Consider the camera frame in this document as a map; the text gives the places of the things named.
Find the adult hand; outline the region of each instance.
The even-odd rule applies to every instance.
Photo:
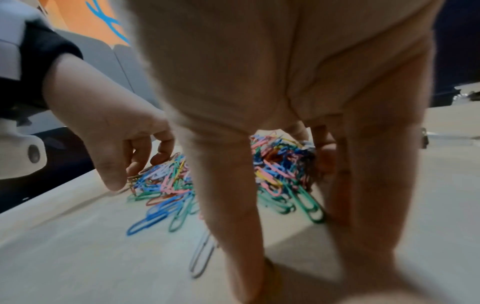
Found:
[[[301,120],[319,154],[330,133],[330,217],[366,251],[391,254],[415,184],[440,0],[116,2],[129,11],[117,14],[164,97],[237,299],[259,293],[265,269],[248,138],[257,129]]]
[[[151,164],[169,159],[174,138],[163,111],[72,55],[60,56],[43,81],[52,112],[85,143],[100,177],[112,191],[138,174],[161,141]]]

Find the orange wall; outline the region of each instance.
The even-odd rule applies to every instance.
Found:
[[[107,0],[96,1],[106,16],[115,18]],[[102,40],[109,45],[127,45],[124,40],[108,27],[105,21],[95,16],[86,5],[86,2],[96,9],[94,0],[40,0],[40,3],[48,12],[48,18],[53,26],[59,24],[61,25],[60,28],[66,27],[68,31]],[[112,26],[121,35],[125,35],[119,25],[113,24]]]

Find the skin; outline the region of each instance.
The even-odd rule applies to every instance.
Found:
[[[163,111],[83,60],[65,54],[47,72],[43,97],[51,111],[85,143],[102,181],[117,191],[147,164],[150,135],[161,144],[151,164],[169,159],[174,138]]]
[[[359,250],[392,262],[415,185],[432,89],[434,0],[115,0],[183,146],[232,292],[264,283],[248,136],[311,127],[336,141],[326,202]]]

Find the paper clip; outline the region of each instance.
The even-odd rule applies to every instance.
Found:
[[[203,236],[200,239],[200,243],[196,247],[195,252],[193,253],[193,257],[191,258],[190,264],[188,266],[190,270],[190,275],[192,278],[199,278],[202,276],[202,274],[205,272],[205,269],[209,264],[210,258],[212,257],[215,248],[218,248],[218,246],[219,246],[218,242],[214,239],[210,231],[207,229],[203,233]],[[200,269],[197,270],[197,264],[205,249],[207,249],[206,257]]]

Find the blue drawing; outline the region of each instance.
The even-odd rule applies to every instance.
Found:
[[[120,22],[118,22],[117,19],[115,18],[112,18],[112,17],[109,17],[107,15],[105,15],[105,13],[102,11],[102,9],[100,8],[99,6],[99,3],[97,2],[97,0],[92,0],[93,1],[93,4],[95,5],[96,9],[94,9],[90,3],[88,2],[85,2],[86,3],[86,6],[90,9],[90,11],[95,15],[97,16],[98,18],[100,18],[101,20],[103,20],[103,22],[106,23],[106,25],[111,29],[111,31],[117,35],[120,39],[122,39],[123,41],[125,41],[126,43],[129,44],[129,40],[124,36],[122,35],[119,31],[117,31],[116,28],[114,28],[114,24],[116,25],[120,25]]]

